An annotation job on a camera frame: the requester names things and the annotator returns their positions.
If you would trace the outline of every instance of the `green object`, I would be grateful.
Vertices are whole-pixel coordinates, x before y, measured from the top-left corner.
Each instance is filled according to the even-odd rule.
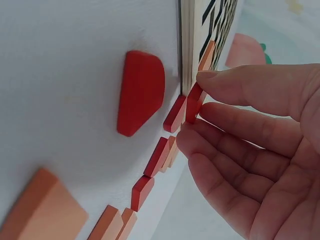
[[[261,45],[263,51],[265,52],[266,49],[267,49],[267,46],[266,46],[264,43],[260,43],[260,45]],[[269,57],[269,55],[266,54],[266,53],[264,53],[264,56],[265,56],[265,62],[266,62],[266,64],[272,64],[272,61],[271,61],[271,58]]]
[[[265,51],[267,49],[267,46],[264,43],[260,43],[260,45],[261,45],[263,51]]]
[[[264,55],[265,55],[266,64],[272,64],[271,58],[268,56],[268,54],[265,53]]]

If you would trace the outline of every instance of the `red wooden block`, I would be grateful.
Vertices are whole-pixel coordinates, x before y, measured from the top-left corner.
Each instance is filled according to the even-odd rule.
[[[189,96],[186,100],[186,113],[185,121],[194,124],[199,114],[200,108],[206,98],[206,92],[202,90],[199,84],[196,82],[191,89]]]
[[[169,141],[167,138],[161,137],[156,145],[153,154],[143,172],[144,175],[153,178],[164,165],[170,152]]]
[[[178,96],[163,123],[164,130],[172,134],[178,130],[184,120],[186,105],[186,97],[183,95]]]
[[[132,188],[131,209],[138,212],[155,185],[153,177],[142,176]]]
[[[161,60],[141,51],[126,54],[117,131],[134,135],[162,106],[165,94],[165,69]]]

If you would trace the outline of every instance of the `skin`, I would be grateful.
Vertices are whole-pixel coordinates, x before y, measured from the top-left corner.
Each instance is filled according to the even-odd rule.
[[[197,82],[224,103],[204,104],[205,121],[177,136],[206,200],[247,240],[320,239],[320,64],[204,71]]]

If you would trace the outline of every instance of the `white surface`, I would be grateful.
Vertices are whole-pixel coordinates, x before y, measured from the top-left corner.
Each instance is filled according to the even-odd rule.
[[[151,240],[243,240],[207,203],[186,167]]]
[[[39,166],[89,213],[78,240],[107,204],[130,206],[180,90],[176,22],[175,0],[0,1],[0,224]],[[166,92],[163,107],[127,138],[116,121],[131,49],[160,57]],[[129,239],[151,238],[184,165],[180,156],[156,176]]]

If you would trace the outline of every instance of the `orange wooden block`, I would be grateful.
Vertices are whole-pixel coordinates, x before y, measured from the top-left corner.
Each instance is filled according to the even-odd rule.
[[[206,92],[202,90],[199,84],[196,82],[191,89],[189,96],[186,100],[186,113],[185,121],[194,124],[199,114],[200,108],[206,98]]]
[[[208,44],[208,47],[206,48],[206,51],[203,55],[203,58],[199,64],[199,71],[208,71],[210,70],[210,66],[212,63],[212,58],[214,55],[214,50],[215,50],[215,42],[210,41]]]
[[[119,232],[118,236],[116,237],[116,240],[127,240],[129,234],[131,233],[131,230],[133,229],[134,225],[137,221],[137,215],[135,211],[133,211],[130,208],[126,208],[122,213],[122,221],[123,221],[123,227],[121,231]]]
[[[178,96],[163,123],[164,130],[172,134],[178,130],[179,126],[184,120],[186,104],[186,97],[183,95]]]
[[[162,172],[162,173],[166,172],[167,168],[169,167],[169,165],[172,161],[172,157],[174,156],[176,149],[177,149],[176,138],[174,136],[170,136],[168,141],[169,141],[170,152],[169,152],[169,155],[166,158],[162,168],[160,169],[160,172]]]
[[[161,137],[143,174],[150,178],[153,178],[164,165],[167,156],[169,155],[169,151],[170,148],[168,139]]]
[[[171,158],[171,162],[169,164],[169,168],[171,168],[173,166],[173,164],[175,163],[175,160],[177,158],[178,153],[179,153],[179,148],[176,148],[175,152],[174,152],[174,154],[173,154],[173,156]]]
[[[123,225],[119,210],[108,205],[87,240],[116,240]]]
[[[41,168],[8,214],[0,240],[74,240],[87,219],[58,178]]]
[[[142,176],[132,188],[131,209],[138,212],[155,185],[155,179]]]

